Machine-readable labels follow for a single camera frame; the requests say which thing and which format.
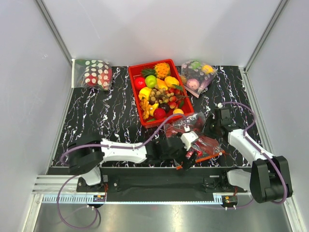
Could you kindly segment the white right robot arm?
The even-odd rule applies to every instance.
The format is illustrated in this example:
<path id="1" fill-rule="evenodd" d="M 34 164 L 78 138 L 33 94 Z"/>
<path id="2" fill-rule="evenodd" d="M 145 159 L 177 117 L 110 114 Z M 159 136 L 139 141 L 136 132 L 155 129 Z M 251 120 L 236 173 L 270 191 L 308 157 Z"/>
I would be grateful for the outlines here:
<path id="1" fill-rule="evenodd" d="M 257 203 L 284 203 L 293 193 L 289 164 L 285 157 L 274 156 L 254 141 L 246 130 L 234 123 L 227 107 L 216 108 L 206 119 L 205 136 L 224 139 L 248 161 L 251 171 L 232 169 L 219 179 L 223 191 L 240 187 L 251 193 Z"/>

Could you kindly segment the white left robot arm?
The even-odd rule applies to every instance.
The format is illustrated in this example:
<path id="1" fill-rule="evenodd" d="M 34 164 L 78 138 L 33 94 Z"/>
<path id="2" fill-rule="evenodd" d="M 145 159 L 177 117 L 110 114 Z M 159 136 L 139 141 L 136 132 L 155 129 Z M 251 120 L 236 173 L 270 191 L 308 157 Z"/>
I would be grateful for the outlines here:
<path id="1" fill-rule="evenodd" d="M 184 170 L 192 167 L 197 158 L 197 152 L 187 157 L 189 150 L 198 140 L 192 132 L 181 136 L 174 135 L 165 139 L 147 140 L 144 143 L 126 144 L 101 141 L 95 137 L 77 140 L 69 146 L 61 161 L 69 167 L 71 175 L 81 176 L 93 191 L 104 187 L 104 179 L 98 165 L 107 161 L 129 161 L 137 164 L 157 164 L 162 160 L 174 160 Z"/>

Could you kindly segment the clear zip top bag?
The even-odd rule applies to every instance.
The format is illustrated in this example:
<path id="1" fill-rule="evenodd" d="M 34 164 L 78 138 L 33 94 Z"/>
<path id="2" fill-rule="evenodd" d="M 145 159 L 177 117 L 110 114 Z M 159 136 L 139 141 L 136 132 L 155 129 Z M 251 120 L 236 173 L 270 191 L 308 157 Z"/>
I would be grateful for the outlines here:
<path id="1" fill-rule="evenodd" d="M 220 147 L 217 140 L 205 136 L 202 132 L 206 117 L 202 112 L 193 113 L 180 118 L 171 124 L 164 125 L 166 137 L 179 135 L 187 151 L 187 160 L 195 158 L 195 163 L 210 160 L 221 156 L 225 151 Z"/>

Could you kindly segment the red plastic lobster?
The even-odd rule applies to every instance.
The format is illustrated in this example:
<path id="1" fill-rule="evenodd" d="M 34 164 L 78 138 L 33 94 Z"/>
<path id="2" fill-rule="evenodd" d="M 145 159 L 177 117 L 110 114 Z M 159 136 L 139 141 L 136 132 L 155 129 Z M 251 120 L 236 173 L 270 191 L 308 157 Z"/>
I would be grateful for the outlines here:
<path id="1" fill-rule="evenodd" d="M 194 131 L 198 135 L 198 139 L 192 144 L 192 147 L 186 155 L 188 158 L 191 157 L 194 152 L 197 152 L 196 161 L 208 160 L 224 153 L 224 150 L 220 147 L 217 140 L 202 134 L 202 122 L 187 122 L 187 126 L 189 126 L 191 131 Z M 166 137 L 177 135 L 179 132 L 181 134 L 185 132 L 184 125 L 182 125 L 182 122 L 180 121 L 175 121 L 172 124 L 165 124 L 164 131 Z"/>

